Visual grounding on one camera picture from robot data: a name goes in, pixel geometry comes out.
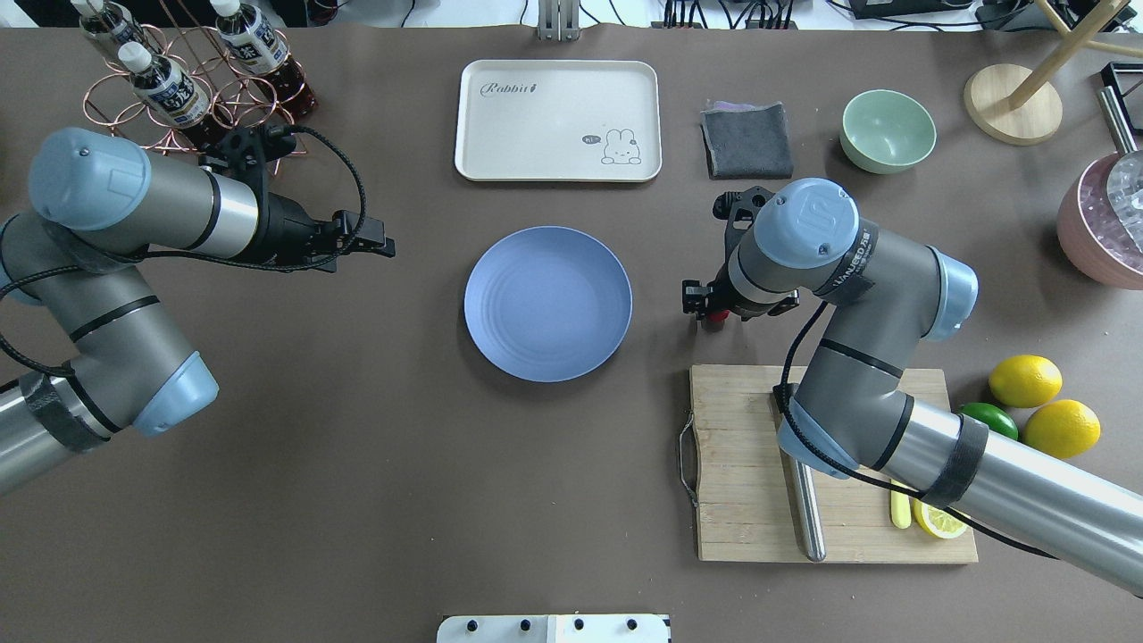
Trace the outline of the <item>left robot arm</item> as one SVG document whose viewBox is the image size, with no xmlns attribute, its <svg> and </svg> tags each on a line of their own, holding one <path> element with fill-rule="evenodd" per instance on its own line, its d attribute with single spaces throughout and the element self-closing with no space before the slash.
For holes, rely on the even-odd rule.
<svg viewBox="0 0 1143 643">
<path fill-rule="evenodd" d="M 25 373 L 3 384 L 3 493 L 119 431 L 155 436 L 211 405 L 218 383 L 139 273 L 147 259 L 334 272 L 346 254 L 395 256 L 360 204 L 327 222 L 273 194 L 269 166 L 301 124 L 237 127 L 197 164 L 85 128 L 49 135 L 29 171 L 31 211 L 3 222 L 3 297 L 48 310 L 77 349 L 46 365 L 3 340 Z"/>
</svg>

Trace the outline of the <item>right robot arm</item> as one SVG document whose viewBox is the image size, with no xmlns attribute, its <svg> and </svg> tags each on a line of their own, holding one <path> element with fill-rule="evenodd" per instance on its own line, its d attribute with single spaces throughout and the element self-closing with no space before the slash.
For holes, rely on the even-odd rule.
<svg viewBox="0 0 1143 643">
<path fill-rule="evenodd" d="M 712 212 L 725 262 L 684 282 L 685 313 L 777 316 L 800 290 L 833 306 L 804 378 L 780 376 L 788 455 L 836 479 L 886 473 L 976 532 L 1140 596 L 1138 493 L 901 389 L 919 343 L 948 340 L 974 310 L 972 268 L 866 220 L 832 180 L 726 192 Z"/>
</svg>

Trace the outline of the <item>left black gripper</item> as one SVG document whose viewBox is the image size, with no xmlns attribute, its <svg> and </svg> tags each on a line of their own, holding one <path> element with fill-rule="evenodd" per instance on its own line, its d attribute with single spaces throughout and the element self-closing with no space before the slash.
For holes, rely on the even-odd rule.
<svg viewBox="0 0 1143 643">
<path fill-rule="evenodd" d="M 317 222 L 293 199 L 269 194 L 267 228 L 259 240 L 259 262 L 272 267 L 338 271 L 338 254 L 379 254 L 395 257 L 395 240 L 387 236 L 384 222 L 363 219 L 346 209 Z"/>
</svg>

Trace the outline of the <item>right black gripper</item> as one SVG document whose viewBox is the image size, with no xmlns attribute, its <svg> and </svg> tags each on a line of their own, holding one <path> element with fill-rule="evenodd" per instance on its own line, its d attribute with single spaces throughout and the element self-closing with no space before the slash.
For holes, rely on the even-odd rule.
<svg viewBox="0 0 1143 643">
<path fill-rule="evenodd" d="M 800 305 L 796 290 L 788 294 L 764 291 L 764 296 L 776 296 L 775 302 L 751 300 L 732 286 L 730 278 L 722 271 L 714 280 L 703 284 L 700 280 L 682 281 L 682 311 L 703 321 L 710 311 L 730 311 L 743 321 L 764 316 L 780 316 Z"/>
</svg>

